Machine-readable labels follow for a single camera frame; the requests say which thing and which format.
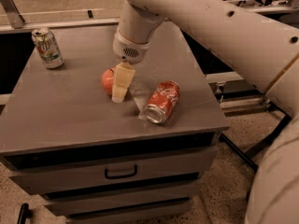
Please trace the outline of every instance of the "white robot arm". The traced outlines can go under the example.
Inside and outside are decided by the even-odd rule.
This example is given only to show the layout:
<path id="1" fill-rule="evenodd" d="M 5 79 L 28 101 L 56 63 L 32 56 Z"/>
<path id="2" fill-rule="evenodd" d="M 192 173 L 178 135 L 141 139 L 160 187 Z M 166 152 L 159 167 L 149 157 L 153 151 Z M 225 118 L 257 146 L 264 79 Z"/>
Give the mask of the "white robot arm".
<path id="1" fill-rule="evenodd" d="M 299 223 L 299 30 L 221 0 L 127 0 L 113 45 L 119 59 L 142 61 L 164 17 L 292 117 L 260 164 L 246 222 Z"/>

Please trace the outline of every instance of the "speckled floor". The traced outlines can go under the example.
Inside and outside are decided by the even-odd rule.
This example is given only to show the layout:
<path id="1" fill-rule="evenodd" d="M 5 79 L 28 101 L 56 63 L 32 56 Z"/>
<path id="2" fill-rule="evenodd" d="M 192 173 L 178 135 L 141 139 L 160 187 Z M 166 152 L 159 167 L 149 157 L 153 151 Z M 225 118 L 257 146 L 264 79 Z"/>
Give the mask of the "speckled floor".
<path id="1" fill-rule="evenodd" d="M 41 21 L 39 11 L 76 10 L 65 12 L 57 20 L 75 20 L 86 17 L 81 9 L 94 8 L 96 18 L 118 17 L 123 0 L 16 0 L 21 13 L 27 13 L 28 21 Z M 4 16 L 0 21 L 6 23 Z M 231 128 L 225 134 L 242 150 L 247 150 L 262 140 L 281 120 L 278 112 L 260 112 L 256 114 L 238 114 L 228 117 Z M 139 220 L 130 224 L 239 224 L 243 223 L 246 212 L 246 194 L 252 183 L 253 171 L 240 160 L 224 143 L 217 144 L 219 153 L 210 169 L 202 177 L 201 189 L 192 199 L 192 210 L 174 216 L 156 217 Z M 258 163 L 263 153 L 254 160 Z M 33 217 L 26 223 L 30 224 L 63 224 L 64 217 L 56 217 L 43 206 L 45 202 L 38 195 L 29 196 L 11 180 L 8 179 L 9 170 L 0 164 L 0 223 L 13 224 L 17 222 L 22 203 L 29 203 Z"/>

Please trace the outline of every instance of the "gray cabinet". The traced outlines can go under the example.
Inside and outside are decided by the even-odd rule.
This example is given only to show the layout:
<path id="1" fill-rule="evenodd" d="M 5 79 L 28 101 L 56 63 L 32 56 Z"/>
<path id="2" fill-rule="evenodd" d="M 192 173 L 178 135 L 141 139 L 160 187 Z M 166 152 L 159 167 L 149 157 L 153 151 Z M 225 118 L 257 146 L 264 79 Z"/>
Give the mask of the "gray cabinet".
<path id="1" fill-rule="evenodd" d="M 117 64 L 115 31 L 116 25 L 53 30 L 65 65 L 47 70 L 34 51 L 0 117 L 0 157 L 11 180 L 41 195 L 68 223 L 113 224 L 189 210 L 217 155 L 214 144 L 228 128 L 171 22 L 158 29 L 135 67 L 125 101 L 113 104 L 99 80 Z M 181 97 L 170 119 L 156 125 L 144 119 L 142 104 L 167 79 L 179 84 Z"/>

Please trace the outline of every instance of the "drawer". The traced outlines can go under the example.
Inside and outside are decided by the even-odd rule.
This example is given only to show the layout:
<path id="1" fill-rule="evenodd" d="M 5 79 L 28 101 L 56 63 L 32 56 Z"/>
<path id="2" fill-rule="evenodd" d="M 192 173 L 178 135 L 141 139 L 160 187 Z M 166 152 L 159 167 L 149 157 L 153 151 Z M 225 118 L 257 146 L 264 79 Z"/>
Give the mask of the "drawer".
<path id="1" fill-rule="evenodd" d="M 45 194 L 115 183 L 145 180 L 161 176 L 203 173 L 217 154 L 216 147 L 199 147 L 125 158 L 110 164 L 49 171 L 19 172 L 11 179 L 27 193 Z"/>
<path id="2" fill-rule="evenodd" d="M 151 217 L 161 217 L 184 213 L 191 209 L 190 199 L 181 199 L 169 202 L 150 203 L 136 207 L 128 207 L 121 210 L 112 210 L 99 213 L 90 213 L 89 215 L 74 216 L 69 218 L 67 224 L 117 224 L 127 221 L 147 219 Z"/>
<path id="3" fill-rule="evenodd" d="M 55 165 L 60 166 L 68 163 L 111 160 L 133 155 L 210 146 L 214 139 L 214 133 L 186 134 L 92 147 L 77 147 L 46 152 L 8 155 L 4 157 L 4 163 L 7 168 L 13 171 Z"/>
<path id="4" fill-rule="evenodd" d="M 113 190 L 77 198 L 55 201 L 46 207 L 55 216 L 69 216 L 143 203 L 156 203 L 192 197 L 198 193 L 200 180 L 174 182 L 170 184 L 149 185 L 146 187 Z"/>

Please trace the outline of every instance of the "drawer handle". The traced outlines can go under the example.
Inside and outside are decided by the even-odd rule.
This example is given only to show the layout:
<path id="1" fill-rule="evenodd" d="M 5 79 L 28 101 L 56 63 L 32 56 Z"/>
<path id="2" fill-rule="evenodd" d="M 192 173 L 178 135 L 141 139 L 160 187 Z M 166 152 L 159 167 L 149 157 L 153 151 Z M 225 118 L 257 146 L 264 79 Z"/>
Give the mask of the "drawer handle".
<path id="1" fill-rule="evenodd" d="M 121 179 L 135 176 L 137 174 L 137 165 L 134 165 L 134 170 L 129 175 L 110 175 L 109 173 L 113 173 L 113 171 L 109 171 L 107 168 L 105 169 L 105 178 L 106 179 Z"/>

